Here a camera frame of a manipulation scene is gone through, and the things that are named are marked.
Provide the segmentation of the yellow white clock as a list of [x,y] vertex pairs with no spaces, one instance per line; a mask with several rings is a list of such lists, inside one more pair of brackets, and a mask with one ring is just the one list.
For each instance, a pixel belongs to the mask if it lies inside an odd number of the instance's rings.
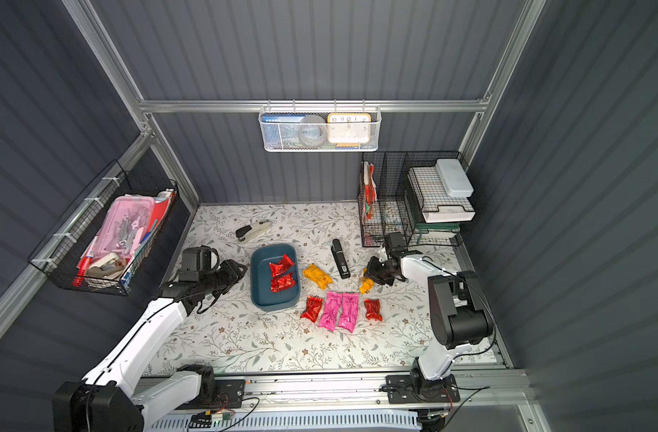
[[368,144],[371,124],[369,113],[330,113],[327,116],[328,142],[337,146]]

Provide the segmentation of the white and black stapler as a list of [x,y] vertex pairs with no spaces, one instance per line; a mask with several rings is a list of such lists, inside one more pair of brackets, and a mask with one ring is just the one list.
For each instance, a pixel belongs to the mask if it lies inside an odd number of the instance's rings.
[[255,221],[235,231],[235,237],[239,242],[250,241],[271,227],[270,221]]

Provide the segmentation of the blue box in basket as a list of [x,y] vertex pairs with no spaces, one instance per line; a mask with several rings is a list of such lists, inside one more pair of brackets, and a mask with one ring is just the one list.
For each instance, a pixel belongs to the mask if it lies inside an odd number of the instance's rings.
[[260,129],[267,151],[292,149],[299,145],[299,125],[305,119],[299,113],[262,113]]

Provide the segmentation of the pink pencil case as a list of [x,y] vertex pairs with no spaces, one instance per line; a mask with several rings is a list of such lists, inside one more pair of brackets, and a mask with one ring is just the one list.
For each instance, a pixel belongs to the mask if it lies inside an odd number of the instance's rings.
[[116,198],[98,232],[93,258],[115,253],[122,259],[131,259],[138,235],[146,232],[154,205],[155,200],[149,196],[127,194]]

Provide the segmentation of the pink tea bag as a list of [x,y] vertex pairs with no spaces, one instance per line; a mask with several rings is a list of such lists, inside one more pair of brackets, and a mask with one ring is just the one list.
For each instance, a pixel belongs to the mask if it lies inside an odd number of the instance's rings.
[[334,332],[336,327],[337,315],[343,302],[343,295],[341,293],[329,292],[327,293],[324,302],[323,314],[319,319],[319,328],[327,329]]
[[344,293],[338,326],[352,333],[359,317],[359,294]]

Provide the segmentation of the yellow tea bag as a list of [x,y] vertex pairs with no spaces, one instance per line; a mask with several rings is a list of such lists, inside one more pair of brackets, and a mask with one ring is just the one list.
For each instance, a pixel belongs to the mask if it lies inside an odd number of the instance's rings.
[[367,294],[374,287],[374,281],[369,277],[362,276],[359,279],[359,293],[361,295]]
[[303,276],[314,282],[320,289],[325,290],[329,284],[334,282],[334,279],[330,277],[325,271],[321,270],[315,264],[311,264],[303,271]]

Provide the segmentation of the white box on organizer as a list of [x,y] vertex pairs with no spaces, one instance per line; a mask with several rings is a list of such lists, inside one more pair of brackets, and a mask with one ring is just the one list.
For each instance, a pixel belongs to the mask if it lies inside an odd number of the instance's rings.
[[474,193],[473,185],[467,174],[455,158],[440,158],[436,168],[442,180],[446,194],[455,198],[469,198]]

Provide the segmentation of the teal storage box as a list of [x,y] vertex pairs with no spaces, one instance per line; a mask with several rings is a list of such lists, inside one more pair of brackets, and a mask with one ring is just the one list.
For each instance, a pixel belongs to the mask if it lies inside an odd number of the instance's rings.
[[262,311],[294,307],[301,284],[296,250],[290,244],[258,248],[251,255],[251,301]]

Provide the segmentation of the red tea bag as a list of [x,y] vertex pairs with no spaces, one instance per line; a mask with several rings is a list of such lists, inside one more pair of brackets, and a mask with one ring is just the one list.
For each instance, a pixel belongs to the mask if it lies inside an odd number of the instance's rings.
[[364,306],[366,309],[366,319],[382,321],[383,317],[381,315],[381,303],[378,299],[365,299]]
[[310,320],[312,323],[316,323],[319,319],[322,308],[323,298],[309,295],[305,302],[305,309],[301,313],[300,317],[302,319]]
[[285,274],[294,266],[295,262],[289,255],[284,254],[278,262],[269,262],[269,270],[271,277],[275,278]]
[[280,293],[287,289],[293,288],[296,285],[296,279],[292,273],[281,275],[271,279],[270,291],[271,293]]

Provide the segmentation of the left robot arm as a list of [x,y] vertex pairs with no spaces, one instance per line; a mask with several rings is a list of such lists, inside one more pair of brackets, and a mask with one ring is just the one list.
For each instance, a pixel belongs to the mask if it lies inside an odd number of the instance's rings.
[[141,318],[115,348],[77,382],[66,382],[52,400],[57,431],[143,431],[170,412],[197,409],[198,423],[219,410],[242,405],[244,381],[218,383],[209,365],[183,365],[170,377],[137,392],[160,347],[186,318],[206,311],[240,283],[247,266],[220,259],[214,248],[187,248],[178,276],[161,285]]

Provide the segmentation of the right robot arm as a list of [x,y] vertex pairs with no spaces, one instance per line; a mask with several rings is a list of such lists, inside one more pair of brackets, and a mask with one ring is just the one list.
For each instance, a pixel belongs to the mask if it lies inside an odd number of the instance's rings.
[[404,235],[386,235],[365,275],[378,285],[415,283],[428,294],[434,340],[415,360],[413,376],[420,382],[445,378],[457,360],[473,356],[473,347],[494,334],[496,326],[485,299],[473,290],[473,273],[453,273],[418,250],[410,250]]

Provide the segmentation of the clear tape roll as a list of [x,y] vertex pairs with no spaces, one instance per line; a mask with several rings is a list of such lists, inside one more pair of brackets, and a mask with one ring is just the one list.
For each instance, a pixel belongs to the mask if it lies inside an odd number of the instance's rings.
[[297,128],[297,138],[300,144],[308,148],[319,148],[326,142],[327,129],[323,117],[317,114],[308,114]]

